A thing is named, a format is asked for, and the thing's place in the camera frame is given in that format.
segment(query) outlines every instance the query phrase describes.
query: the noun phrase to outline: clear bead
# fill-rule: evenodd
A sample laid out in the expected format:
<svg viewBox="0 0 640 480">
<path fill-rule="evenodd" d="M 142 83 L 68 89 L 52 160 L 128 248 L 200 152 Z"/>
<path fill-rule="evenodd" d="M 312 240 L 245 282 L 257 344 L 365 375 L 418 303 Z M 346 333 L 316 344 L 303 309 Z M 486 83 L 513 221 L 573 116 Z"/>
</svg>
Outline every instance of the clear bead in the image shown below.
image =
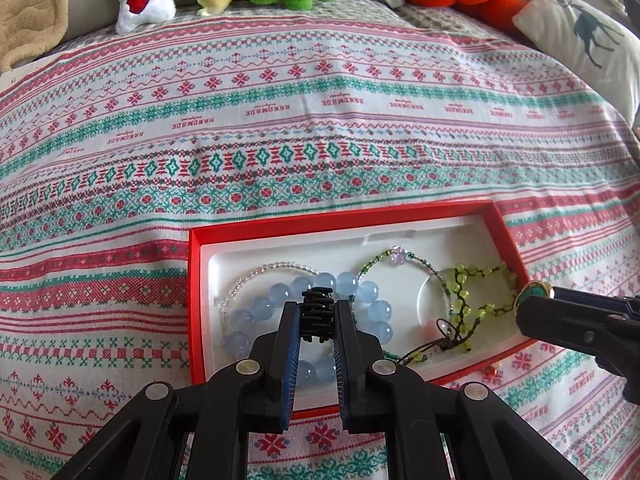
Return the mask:
<svg viewBox="0 0 640 480">
<path fill-rule="evenodd" d="M 244 332 L 232 332 L 225 337 L 225 350 L 236 359 L 245 359 L 251 350 L 249 336 Z"/>
<path fill-rule="evenodd" d="M 367 331 L 376 336 L 381 345 L 387 344 L 394 336 L 394 330 L 391 328 L 391 325 L 385 321 L 375 321 L 371 323 Z"/>
<path fill-rule="evenodd" d="M 255 317 L 246 308 L 235 308 L 228 314 L 228 322 L 232 331 L 250 330 L 254 325 Z"/>
<path fill-rule="evenodd" d="M 361 282 L 356 298 L 362 303 L 373 303 L 378 299 L 378 285 L 375 282 Z"/>
<path fill-rule="evenodd" d="M 321 272 L 314 279 L 314 286 L 325 286 L 335 290 L 335 276 L 330 272 Z"/>
<path fill-rule="evenodd" d="M 321 383 L 335 381 L 335 360 L 333 355 L 326 355 L 316 363 L 316 375 Z"/>
<path fill-rule="evenodd" d="M 353 272 L 341 272 L 335 280 L 335 291 L 342 297 L 349 297 L 358 290 L 358 277 Z"/>
<path fill-rule="evenodd" d="M 291 282 L 291 292 L 293 301 L 302 301 L 302 293 L 314 286 L 313 280 L 308 276 L 298 276 Z"/>
<path fill-rule="evenodd" d="M 316 368 L 309 361 L 298 361 L 297 386 L 304 388 L 313 384 L 316 380 L 316 375 Z"/>
<path fill-rule="evenodd" d="M 269 300 L 274 308 L 282 308 L 285 301 L 295 301 L 293 292 L 289 288 L 289 285 L 285 283 L 276 283 L 271 285 L 269 289 Z"/>
<path fill-rule="evenodd" d="M 254 315 L 256 321 L 267 321 L 273 316 L 274 308 L 269 298 L 258 296 L 254 298 L 249 311 Z"/>
<path fill-rule="evenodd" d="M 372 321 L 389 321 L 391 314 L 391 305 L 388 301 L 377 300 L 369 305 L 369 319 Z"/>
</svg>

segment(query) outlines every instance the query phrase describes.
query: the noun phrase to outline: quilted blanket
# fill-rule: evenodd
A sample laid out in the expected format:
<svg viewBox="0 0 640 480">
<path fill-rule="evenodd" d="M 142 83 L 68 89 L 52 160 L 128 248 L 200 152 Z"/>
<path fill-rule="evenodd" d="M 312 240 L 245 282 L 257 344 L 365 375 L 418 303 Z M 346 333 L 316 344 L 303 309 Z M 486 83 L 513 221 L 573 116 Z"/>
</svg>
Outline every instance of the quilted blanket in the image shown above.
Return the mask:
<svg viewBox="0 0 640 480">
<path fill-rule="evenodd" d="M 0 91 L 0 479 L 49 478 L 142 386 L 189 384 L 192 226 L 489 198 L 532 277 L 639 291 L 622 118 L 539 52 L 403 12 L 236 9 L 79 44 Z M 471 378 L 589 478 L 640 477 L 639 410 L 593 359 L 535 343 Z M 327 416 L 252 435 L 249 475 L 385 460 Z"/>
</svg>

